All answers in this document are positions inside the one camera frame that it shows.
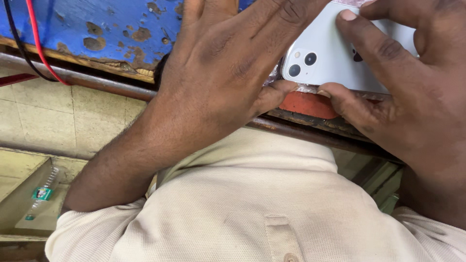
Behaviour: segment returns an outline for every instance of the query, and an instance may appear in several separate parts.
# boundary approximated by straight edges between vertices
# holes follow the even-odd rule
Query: white iphone
[[[389,94],[336,28],[336,16],[344,9],[359,13],[358,8],[331,2],[304,30],[285,56],[281,66],[283,78],[315,85],[336,82],[352,90]],[[415,29],[388,20],[373,23],[417,55],[413,40]]]

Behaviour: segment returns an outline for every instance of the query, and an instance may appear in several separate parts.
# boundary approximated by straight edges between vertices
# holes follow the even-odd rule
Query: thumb
[[[288,80],[277,80],[263,86],[251,108],[251,115],[256,117],[278,107],[289,92],[297,89],[298,84]]]
[[[325,83],[317,90],[318,95],[330,98],[335,112],[350,122],[364,135],[374,132],[377,118],[373,115],[374,104],[356,96],[344,85]]]

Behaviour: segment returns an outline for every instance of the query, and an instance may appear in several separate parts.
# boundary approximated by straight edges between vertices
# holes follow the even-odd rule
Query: workbench
[[[239,11],[253,2],[240,0]],[[10,6],[23,46],[37,53],[25,1]],[[149,101],[157,93],[154,70],[176,42],[183,2],[36,0],[34,10],[44,54],[65,81]],[[16,49],[4,8],[0,20],[0,66],[35,74]],[[51,76],[37,56],[31,58]],[[398,161],[338,116],[329,99],[311,93],[290,93],[249,126]]]

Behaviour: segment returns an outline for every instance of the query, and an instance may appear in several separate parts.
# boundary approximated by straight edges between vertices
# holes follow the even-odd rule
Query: plastic bottle
[[[31,208],[27,212],[25,220],[34,220],[34,218],[47,209],[48,200],[52,196],[53,191],[58,186],[60,179],[65,173],[65,168],[59,165],[53,165],[51,172],[45,176],[32,194],[34,200]]]

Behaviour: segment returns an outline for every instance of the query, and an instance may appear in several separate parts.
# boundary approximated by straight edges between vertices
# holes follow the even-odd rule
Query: man's right hand
[[[369,20],[416,28],[412,56]],[[377,0],[337,26],[392,100],[371,104],[336,83],[319,94],[361,133],[407,163],[401,201],[418,213],[466,229],[466,2]]]

